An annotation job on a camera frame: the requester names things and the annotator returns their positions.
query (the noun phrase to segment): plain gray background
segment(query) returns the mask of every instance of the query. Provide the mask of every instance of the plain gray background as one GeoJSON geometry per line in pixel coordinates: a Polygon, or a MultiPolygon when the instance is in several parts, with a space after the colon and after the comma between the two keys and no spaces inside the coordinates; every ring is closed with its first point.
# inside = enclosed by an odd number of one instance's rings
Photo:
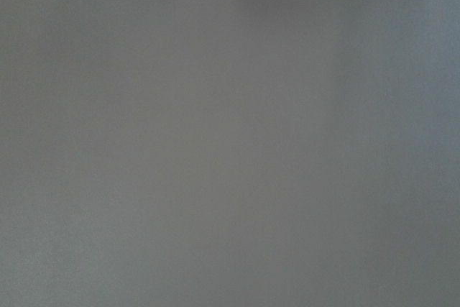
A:
{"type": "Polygon", "coordinates": [[[459,0],[0,2],[1,306],[460,306],[459,0]]]}

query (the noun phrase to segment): smooth surface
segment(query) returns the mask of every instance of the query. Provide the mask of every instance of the smooth surface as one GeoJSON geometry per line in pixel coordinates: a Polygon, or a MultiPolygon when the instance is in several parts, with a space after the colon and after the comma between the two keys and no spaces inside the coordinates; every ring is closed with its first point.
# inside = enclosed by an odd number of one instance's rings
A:
{"type": "Polygon", "coordinates": [[[0,0],[0,305],[460,306],[459,0],[0,0]]]}

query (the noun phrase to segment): gray wall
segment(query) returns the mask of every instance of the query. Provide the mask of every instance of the gray wall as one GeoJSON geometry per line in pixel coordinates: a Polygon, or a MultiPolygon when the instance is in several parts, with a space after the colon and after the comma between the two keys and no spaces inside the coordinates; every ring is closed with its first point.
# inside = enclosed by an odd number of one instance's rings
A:
{"type": "Polygon", "coordinates": [[[0,305],[460,306],[459,0],[0,2],[0,305]]]}

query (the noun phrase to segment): gray surface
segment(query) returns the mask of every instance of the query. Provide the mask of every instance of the gray surface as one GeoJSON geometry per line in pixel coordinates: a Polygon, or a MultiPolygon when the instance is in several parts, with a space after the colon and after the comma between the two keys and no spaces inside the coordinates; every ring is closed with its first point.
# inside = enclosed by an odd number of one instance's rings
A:
{"type": "Polygon", "coordinates": [[[0,0],[0,305],[460,306],[459,0],[0,0]]]}

